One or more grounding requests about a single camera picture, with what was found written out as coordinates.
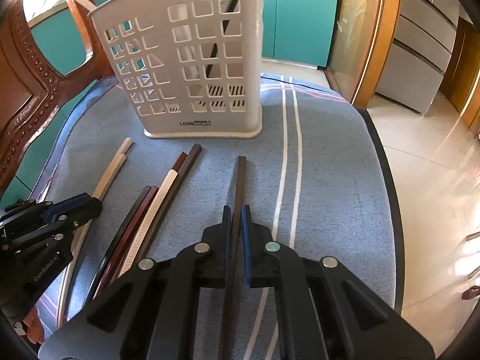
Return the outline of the person's left hand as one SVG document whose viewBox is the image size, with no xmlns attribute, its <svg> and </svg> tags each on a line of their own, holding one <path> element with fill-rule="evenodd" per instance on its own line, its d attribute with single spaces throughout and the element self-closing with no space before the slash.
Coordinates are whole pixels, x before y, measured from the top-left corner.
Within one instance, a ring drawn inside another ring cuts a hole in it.
<svg viewBox="0 0 480 360">
<path fill-rule="evenodd" d="M 24 319 L 24 324 L 27 326 L 27 339 L 32 344 L 42 344 L 45 339 L 45 333 L 36 308 L 30 310 Z"/>
</svg>

